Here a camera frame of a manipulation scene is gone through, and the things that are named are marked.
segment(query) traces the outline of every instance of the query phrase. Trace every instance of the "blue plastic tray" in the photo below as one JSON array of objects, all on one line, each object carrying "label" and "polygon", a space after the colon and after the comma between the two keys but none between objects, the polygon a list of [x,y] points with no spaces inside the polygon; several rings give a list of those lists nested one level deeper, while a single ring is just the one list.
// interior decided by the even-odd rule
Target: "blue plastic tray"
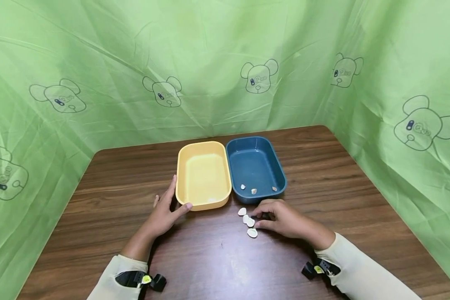
[{"label": "blue plastic tray", "polygon": [[272,143],[261,136],[231,140],[226,145],[232,189],[244,204],[266,198],[279,198],[286,188],[286,177]]}]

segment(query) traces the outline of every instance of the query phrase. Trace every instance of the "bear face drawing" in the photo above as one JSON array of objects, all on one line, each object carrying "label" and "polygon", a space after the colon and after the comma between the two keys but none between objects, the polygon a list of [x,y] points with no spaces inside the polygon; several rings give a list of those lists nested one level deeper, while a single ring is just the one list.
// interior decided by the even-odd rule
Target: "bear face drawing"
[{"label": "bear face drawing", "polygon": [[338,53],[335,57],[335,66],[333,67],[332,85],[340,88],[347,88],[352,84],[354,75],[360,74],[363,67],[363,58],[359,57],[355,60],[344,57]]},{"label": "bear face drawing", "polygon": [[450,116],[440,117],[429,104],[425,95],[408,99],[403,105],[407,116],[393,129],[402,143],[418,151],[430,148],[435,138],[450,139]]},{"label": "bear face drawing", "polygon": [[15,198],[28,181],[28,171],[11,159],[11,153],[0,147],[0,199],[5,201]]},{"label": "bear face drawing", "polygon": [[29,91],[36,101],[48,101],[60,113],[77,113],[87,108],[85,102],[78,97],[80,88],[68,79],[62,79],[59,85],[49,87],[31,85]]},{"label": "bear face drawing", "polygon": [[155,94],[155,101],[161,106],[175,108],[182,104],[178,97],[182,85],[177,78],[170,76],[165,82],[155,82],[150,77],[143,77],[142,84],[147,91]]},{"label": "bear face drawing", "polygon": [[270,76],[278,71],[278,63],[274,59],[267,60],[263,65],[254,66],[250,62],[243,65],[241,76],[247,79],[245,89],[252,94],[265,93],[272,85]]}]

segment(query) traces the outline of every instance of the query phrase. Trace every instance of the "white sleeve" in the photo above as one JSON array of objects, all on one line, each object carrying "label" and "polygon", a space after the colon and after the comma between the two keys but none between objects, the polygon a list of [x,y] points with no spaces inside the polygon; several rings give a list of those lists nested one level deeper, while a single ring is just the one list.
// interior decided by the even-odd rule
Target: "white sleeve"
[{"label": "white sleeve", "polygon": [[341,269],[338,275],[329,276],[330,281],[351,300],[420,300],[392,273],[338,233],[328,249],[315,253]]},{"label": "white sleeve", "polygon": [[117,275],[126,271],[148,272],[148,265],[125,256],[114,256],[87,300],[137,300],[140,288],[123,287],[115,281]]}]

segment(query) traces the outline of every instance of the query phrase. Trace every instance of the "wooden table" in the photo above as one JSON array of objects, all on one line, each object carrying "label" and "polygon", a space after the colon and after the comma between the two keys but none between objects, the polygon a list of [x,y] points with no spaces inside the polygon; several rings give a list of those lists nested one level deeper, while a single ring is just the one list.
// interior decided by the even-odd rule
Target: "wooden table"
[{"label": "wooden table", "polygon": [[[326,127],[258,135],[272,142],[282,163],[288,203],[343,234],[424,299],[450,299],[449,278]],[[226,144],[237,136],[244,135],[198,141]],[[180,148],[192,142],[98,152],[19,299],[86,299],[168,186]],[[162,237],[150,273],[168,284],[145,298],[341,299],[325,281],[301,275],[309,259],[302,242],[263,231],[248,237],[240,207],[231,199],[223,208],[190,212]]]}]

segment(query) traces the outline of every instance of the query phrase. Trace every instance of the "tray bottom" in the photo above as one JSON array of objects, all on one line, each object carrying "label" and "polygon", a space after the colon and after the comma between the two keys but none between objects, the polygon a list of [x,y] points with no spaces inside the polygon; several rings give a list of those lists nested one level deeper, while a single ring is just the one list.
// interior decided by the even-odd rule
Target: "tray bottom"
[{"label": "tray bottom", "polygon": [[222,201],[228,194],[225,159],[217,154],[195,155],[185,164],[185,197],[194,205]]},{"label": "tray bottom", "polygon": [[[248,149],[234,152],[229,157],[230,171],[233,173],[232,185],[245,197],[260,197],[274,193],[272,187],[277,186],[272,167],[267,155],[260,149]],[[251,190],[257,189],[255,195]]]}]

